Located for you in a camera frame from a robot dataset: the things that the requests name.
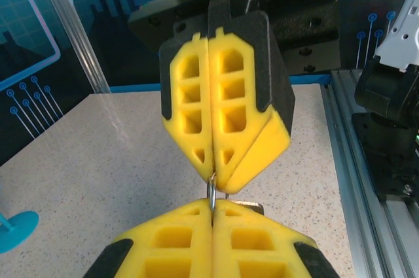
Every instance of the white table surface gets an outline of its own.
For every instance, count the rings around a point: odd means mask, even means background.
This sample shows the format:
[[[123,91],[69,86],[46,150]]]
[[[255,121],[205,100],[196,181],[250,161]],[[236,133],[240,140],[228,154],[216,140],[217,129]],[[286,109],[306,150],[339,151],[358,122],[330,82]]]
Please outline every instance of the white table surface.
[[[318,85],[294,86],[290,148],[233,198],[314,238],[341,278],[354,277]],[[0,211],[39,213],[0,277],[82,277],[119,233],[206,195],[165,132],[158,92],[91,95],[0,167]]]

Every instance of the yellow foam pad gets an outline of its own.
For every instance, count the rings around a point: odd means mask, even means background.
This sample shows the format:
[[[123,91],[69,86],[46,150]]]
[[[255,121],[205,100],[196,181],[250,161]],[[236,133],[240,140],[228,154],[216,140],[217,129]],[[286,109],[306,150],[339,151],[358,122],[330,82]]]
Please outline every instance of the yellow foam pad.
[[[200,176],[239,192],[290,144],[272,105],[256,106],[253,47],[233,33],[195,34],[170,64],[172,118],[164,126]]]
[[[115,278],[309,278],[294,243],[316,243],[229,200],[194,201],[115,239],[134,244]]]

